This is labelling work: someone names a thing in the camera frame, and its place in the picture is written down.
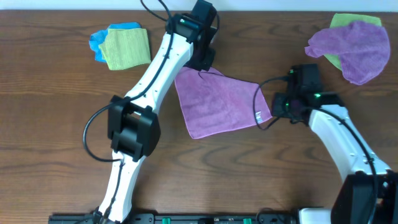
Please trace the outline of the pink purple microfiber cloth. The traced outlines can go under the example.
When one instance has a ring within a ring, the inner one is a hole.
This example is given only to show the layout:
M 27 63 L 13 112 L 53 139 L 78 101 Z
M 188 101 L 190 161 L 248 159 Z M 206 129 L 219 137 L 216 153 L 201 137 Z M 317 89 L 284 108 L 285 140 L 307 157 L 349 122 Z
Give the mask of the pink purple microfiber cloth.
M 258 86 L 226 77 L 214 68 L 200 72 L 181 68 L 175 87 L 191 138 L 248 128 L 271 119 Z

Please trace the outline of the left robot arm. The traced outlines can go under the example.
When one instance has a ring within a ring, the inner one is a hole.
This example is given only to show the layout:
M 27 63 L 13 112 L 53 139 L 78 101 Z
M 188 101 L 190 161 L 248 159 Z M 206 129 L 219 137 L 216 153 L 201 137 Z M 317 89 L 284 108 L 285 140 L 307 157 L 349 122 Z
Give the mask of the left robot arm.
M 105 197 L 92 223 L 123 223 L 132 209 L 132 194 L 144 159 L 160 139 L 158 114 L 165 94 L 183 67 L 209 70 L 215 57 L 210 44 L 220 18 L 212 3 L 198 0 L 189 13 L 169 15 L 166 33 L 153 61 L 138 83 L 95 115 L 108 113 L 111 175 Z

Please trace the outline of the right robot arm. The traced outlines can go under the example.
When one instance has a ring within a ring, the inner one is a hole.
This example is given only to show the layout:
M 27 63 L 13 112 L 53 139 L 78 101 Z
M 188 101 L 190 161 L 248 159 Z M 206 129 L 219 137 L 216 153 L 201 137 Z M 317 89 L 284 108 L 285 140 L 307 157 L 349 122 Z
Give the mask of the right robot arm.
M 331 209 L 302 208 L 299 223 L 397 223 L 397 173 L 369 147 L 341 98 L 326 92 L 315 64 L 295 65 L 272 115 L 303 123 L 322 141 L 343 185 Z

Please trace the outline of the dark purple crumpled cloth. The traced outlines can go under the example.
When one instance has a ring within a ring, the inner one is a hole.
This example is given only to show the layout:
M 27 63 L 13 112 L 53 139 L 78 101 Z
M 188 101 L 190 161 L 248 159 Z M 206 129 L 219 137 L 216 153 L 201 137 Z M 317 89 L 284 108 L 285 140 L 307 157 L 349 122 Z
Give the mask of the dark purple crumpled cloth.
M 352 84 L 363 85 L 383 71 L 391 46 L 383 26 L 354 21 L 315 33 L 308 40 L 305 53 L 313 58 L 336 55 L 343 77 Z

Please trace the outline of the light green cloth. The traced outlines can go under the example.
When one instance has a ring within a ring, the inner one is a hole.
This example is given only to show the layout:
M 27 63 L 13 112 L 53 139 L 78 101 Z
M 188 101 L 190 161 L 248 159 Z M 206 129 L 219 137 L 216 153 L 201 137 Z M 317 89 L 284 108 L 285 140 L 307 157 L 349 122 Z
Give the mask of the light green cloth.
M 348 26 L 354 21 L 363 21 L 375 26 L 382 26 L 380 18 L 374 16 L 360 15 L 360 14 L 346 14 L 336 13 L 330 23 L 330 28 Z M 325 54 L 325 58 L 334 65 L 337 69 L 342 70 L 341 62 L 337 55 Z

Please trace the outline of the folded green cloth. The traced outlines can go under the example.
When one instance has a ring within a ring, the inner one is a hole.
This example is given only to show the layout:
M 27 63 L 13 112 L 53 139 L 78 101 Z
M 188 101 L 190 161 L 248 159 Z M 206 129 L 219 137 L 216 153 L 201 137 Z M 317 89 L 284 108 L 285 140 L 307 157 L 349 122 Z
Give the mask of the folded green cloth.
M 125 70 L 151 63 L 147 30 L 110 29 L 99 49 L 110 70 Z

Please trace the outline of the blue cloth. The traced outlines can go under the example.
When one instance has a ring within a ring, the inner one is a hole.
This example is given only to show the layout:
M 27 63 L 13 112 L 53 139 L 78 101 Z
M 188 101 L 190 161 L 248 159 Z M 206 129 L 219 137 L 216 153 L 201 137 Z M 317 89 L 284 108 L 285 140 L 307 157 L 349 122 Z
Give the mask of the blue cloth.
M 105 30 L 99 30 L 94 34 L 91 34 L 89 39 L 90 49 L 95 53 L 95 60 L 98 62 L 106 63 L 106 60 L 103 57 L 102 51 L 100 50 L 100 44 L 105 41 L 106 36 L 108 35 L 108 31 L 110 29 L 136 29 L 141 28 L 141 25 L 137 22 L 126 22 L 120 24 L 111 24 Z

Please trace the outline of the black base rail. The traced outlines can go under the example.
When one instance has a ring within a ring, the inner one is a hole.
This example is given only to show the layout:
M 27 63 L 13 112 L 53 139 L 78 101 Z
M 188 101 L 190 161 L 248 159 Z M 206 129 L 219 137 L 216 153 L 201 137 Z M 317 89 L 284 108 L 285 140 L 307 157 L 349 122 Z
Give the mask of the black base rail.
M 126 218 L 125 224 L 296 224 L 299 221 L 287 213 L 259 215 L 154 215 L 137 213 Z M 48 224 L 100 223 L 93 215 L 51 215 Z

